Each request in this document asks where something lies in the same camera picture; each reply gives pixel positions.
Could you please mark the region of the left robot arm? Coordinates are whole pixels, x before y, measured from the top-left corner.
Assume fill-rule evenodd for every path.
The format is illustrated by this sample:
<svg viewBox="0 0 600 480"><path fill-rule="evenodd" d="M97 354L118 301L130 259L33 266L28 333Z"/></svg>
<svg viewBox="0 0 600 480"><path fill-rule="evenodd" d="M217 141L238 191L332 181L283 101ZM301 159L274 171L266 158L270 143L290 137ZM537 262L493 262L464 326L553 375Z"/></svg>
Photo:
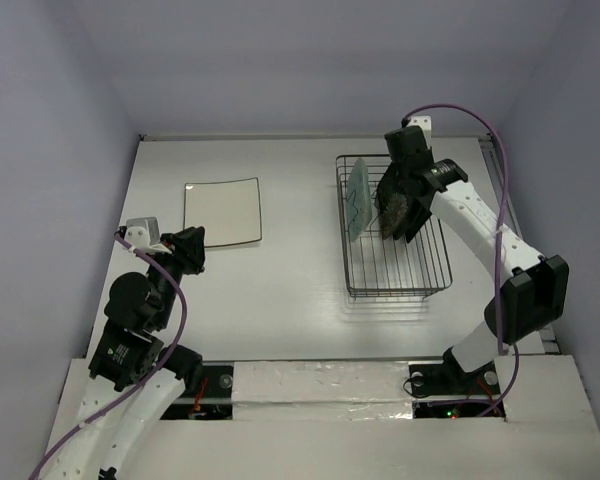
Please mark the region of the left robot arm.
<svg viewBox="0 0 600 480"><path fill-rule="evenodd" d="M180 283L204 270L204 228L160 233L156 218L144 217L127 221L115 239L149 268L112 283L75 425L49 448L34 479L128 478L152 427L179 396L200 386L201 355L156 334L175 303L188 315Z"/></svg>

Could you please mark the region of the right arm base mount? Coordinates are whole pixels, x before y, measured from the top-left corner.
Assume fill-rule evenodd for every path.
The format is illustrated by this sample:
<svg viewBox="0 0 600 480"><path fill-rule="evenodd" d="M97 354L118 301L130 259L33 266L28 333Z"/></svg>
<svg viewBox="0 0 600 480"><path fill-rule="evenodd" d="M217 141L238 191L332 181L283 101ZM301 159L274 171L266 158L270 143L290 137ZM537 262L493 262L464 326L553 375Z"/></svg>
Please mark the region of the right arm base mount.
<svg viewBox="0 0 600 480"><path fill-rule="evenodd" d="M402 388L416 419L506 417L493 362L459 380L448 377L442 363L410 364Z"/></svg>

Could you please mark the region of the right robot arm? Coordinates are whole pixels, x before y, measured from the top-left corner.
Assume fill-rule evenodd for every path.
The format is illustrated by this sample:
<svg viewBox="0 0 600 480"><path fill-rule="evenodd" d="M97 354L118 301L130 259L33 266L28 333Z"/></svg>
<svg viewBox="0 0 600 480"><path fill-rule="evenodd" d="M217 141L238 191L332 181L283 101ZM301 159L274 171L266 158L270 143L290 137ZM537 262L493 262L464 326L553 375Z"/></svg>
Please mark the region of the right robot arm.
<svg viewBox="0 0 600 480"><path fill-rule="evenodd" d="M444 352L438 372L419 380L422 387L438 384L462 392L502 347L562 316L569 266L561 256L543 255L500 224L461 167L450 159L434 159L421 126L403 126L384 139L391 162L376 190L382 237L411 241L430 217L436 217L464 242L495 283L483 321Z"/></svg>

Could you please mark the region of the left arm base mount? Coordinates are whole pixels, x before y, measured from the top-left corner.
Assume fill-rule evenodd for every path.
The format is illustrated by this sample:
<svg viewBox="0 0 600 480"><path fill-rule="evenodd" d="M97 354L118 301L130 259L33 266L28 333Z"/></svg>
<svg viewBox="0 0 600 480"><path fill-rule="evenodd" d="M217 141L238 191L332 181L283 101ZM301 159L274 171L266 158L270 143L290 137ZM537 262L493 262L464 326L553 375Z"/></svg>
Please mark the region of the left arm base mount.
<svg viewBox="0 0 600 480"><path fill-rule="evenodd" d="M162 420L231 420L233 363L205 363L194 390L186 391L162 414Z"/></svg>

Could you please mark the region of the white square plate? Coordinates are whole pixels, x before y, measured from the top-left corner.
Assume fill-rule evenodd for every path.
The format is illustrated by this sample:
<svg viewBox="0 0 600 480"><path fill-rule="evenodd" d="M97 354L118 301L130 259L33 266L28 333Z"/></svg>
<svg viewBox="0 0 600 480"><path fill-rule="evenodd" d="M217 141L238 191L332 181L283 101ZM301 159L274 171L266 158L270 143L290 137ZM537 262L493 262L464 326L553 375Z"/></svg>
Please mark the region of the white square plate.
<svg viewBox="0 0 600 480"><path fill-rule="evenodd" d="M232 247L262 240L259 179L188 183L184 227L203 227L206 248Z"/></svg>

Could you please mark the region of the light blue rectangular plate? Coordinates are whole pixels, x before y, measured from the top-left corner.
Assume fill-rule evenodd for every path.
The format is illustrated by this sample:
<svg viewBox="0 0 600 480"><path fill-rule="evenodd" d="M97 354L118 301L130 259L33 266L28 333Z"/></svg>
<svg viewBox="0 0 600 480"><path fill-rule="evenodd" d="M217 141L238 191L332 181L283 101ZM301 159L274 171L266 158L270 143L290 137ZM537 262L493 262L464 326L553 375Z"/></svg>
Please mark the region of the light blue rectangular plate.
<svg viewBox="0 0 600 480"><path fill-rule="evenodd" d="M347 180L346 221L351 243L360 237L372 221L369 171L362 157L356 160Z"/></svg>

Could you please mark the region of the black floral square plate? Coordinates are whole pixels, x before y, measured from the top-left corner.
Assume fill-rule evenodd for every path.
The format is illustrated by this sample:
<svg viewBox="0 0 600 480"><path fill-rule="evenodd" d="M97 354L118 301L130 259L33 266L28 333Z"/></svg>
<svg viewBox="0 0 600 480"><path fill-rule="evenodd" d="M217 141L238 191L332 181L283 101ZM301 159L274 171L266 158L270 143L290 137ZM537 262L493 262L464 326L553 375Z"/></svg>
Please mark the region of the black floral square plate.
<svg viewBox="0 0 600 480"><path fill-rule="evenodd" d="M396 228L402 211L410 207L411 199L402 193L380 194L377 198L379 207L379 225L383 240L393 238L392 234Z"/></svg>

